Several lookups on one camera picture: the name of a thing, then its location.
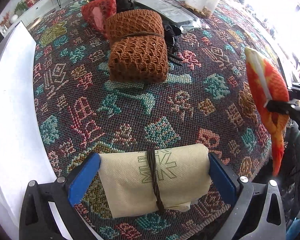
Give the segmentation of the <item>orange plush fish toy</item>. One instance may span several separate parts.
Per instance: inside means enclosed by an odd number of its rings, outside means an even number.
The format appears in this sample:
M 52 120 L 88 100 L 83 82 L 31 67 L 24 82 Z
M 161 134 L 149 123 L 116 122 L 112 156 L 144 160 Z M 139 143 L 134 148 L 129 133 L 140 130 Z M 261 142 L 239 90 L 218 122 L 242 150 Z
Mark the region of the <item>orange plush fish toy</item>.
M 271 136 L 273 176 L 277 176 L 284 155 L 283 130 L 289 116 L 270 112 L 267 104 L 271 100 L 289 101 L 288 89 L 278 69 L 264 55 L 250 47 L 245 47 L 244 54 L 250 91 L 262 124 Z

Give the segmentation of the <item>beige cloth bundle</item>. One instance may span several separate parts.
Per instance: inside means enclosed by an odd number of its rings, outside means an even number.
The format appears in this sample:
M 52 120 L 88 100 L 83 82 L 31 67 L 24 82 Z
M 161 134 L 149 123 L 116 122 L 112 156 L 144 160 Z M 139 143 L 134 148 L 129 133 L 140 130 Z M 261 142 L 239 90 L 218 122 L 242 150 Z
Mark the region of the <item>beige cloth bundle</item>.
M 98 173 L 112 216 L 189 210 L 211 185 L 208 152 L 203 144 L 194 144 L 102 154 Z

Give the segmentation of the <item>brown knitted net bundle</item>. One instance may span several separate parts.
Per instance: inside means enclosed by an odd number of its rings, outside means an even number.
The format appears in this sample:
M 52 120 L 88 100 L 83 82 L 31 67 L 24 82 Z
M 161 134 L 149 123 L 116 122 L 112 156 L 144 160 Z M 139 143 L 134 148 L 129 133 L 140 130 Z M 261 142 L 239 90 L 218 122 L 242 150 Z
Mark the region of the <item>brown knitted net bundle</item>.
M 118 82 L 161 83 L 168 74 L 167 46 L 157 12 L 135 9 L 106 20 L 110 44 L 110 79 Z

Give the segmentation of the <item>colourful woven table cloth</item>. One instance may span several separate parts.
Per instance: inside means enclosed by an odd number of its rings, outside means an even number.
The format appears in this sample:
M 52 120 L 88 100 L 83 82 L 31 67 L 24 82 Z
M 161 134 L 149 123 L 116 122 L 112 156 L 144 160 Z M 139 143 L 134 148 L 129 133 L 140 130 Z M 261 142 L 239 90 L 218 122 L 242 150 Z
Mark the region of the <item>colourful woven table cloth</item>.
M 277 61 L 278 46 L 241 6 L 222 0 L 208 29 L 176 39 L 181 65 L 164 83 L 109 78 L 109 42 L 81 14 L 76 0 L 43 17 L 36 41 L 34 103 L 40 135 L 57 176 L 91 151 L 131 152 L 203 143 L 240 175 L 271 174 L 270 137 L 248 87 L 244 48 Z

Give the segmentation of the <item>clear plastic sleeve with tablet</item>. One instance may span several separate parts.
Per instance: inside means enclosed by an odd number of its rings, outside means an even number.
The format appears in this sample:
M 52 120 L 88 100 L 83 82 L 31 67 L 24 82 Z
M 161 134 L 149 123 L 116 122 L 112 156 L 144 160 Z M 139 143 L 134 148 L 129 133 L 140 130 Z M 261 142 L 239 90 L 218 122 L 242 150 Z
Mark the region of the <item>clear plastic sleeve with tablet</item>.
M 209 25 L 181 5 L 169 0 L 134 0 L 140 7 L 157 12 L 163 19 L 187 33 L 192 29 L 210 29 Z

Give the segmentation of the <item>red mesh bundle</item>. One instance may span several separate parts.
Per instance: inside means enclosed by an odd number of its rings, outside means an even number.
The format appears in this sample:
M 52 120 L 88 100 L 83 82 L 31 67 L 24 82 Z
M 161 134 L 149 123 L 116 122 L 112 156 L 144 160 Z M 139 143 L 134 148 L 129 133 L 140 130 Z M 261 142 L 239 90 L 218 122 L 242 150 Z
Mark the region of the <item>red mesh bundle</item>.
M 107 38 L 106 20 L 116 14 L 116 0 L 91 1 L 81 7 L 81 13 L 91 27 Z

